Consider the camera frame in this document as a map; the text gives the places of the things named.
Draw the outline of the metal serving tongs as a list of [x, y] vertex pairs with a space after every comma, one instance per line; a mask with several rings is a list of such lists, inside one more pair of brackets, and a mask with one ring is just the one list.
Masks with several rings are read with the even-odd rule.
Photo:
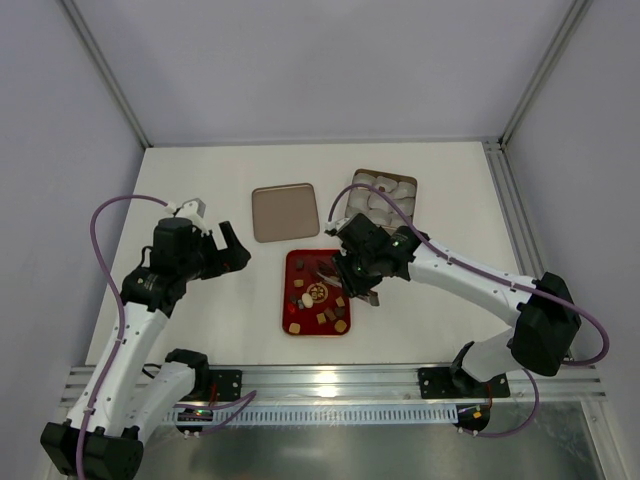
[[319, 280], [322, 280], [331, 286], [341, 289], [342, 292], [351, 299], [361, 300], [372, 307], [380, 306], [379, 295], [377, 292], [373, 290], [357, 292], [353, 288], [349, 286], [345, 286], [342, 283], [342, 280], [339, 277], [338, 273], [329, 267], [320, 266], [320, 267], [312, 268], [310, 272], [313, 276], [315, 276]]

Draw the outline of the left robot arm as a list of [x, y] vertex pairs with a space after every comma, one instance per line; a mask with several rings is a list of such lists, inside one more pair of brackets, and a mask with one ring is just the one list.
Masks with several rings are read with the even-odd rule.
[[117, 319], [83, 393], [63, 422], [48, 423], [41, 434], [41, 446], [61, 474], [134, 478], [148, 439], [169, 411], [207, 393], [209, 360], [186, 349], [169, 352], [143, 390], [136, 385], [188, 283], [247, 266], [251, 255], [230, 222], [219, 227], [223, 249], [190, 218], [164, 218], [156, 225], [148, 265], [137, 266], [116, 291]]

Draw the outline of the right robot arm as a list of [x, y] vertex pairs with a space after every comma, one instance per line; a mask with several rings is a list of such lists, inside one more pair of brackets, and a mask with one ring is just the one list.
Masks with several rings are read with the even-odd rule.
[[501, 334], [468, 342], [452, 361], [449, 378], [463, 396], [515, 370], [555, 376], [581, 326], [557, 275], [494, 270], [455, 256], [411, 226], [388, 232], [363, 214], [331, 222], [325, 233], [340, 242], [332, 263], [348, 297], [366, 298], [384, 279], [400, 278], [451, 293], [507, 325]]

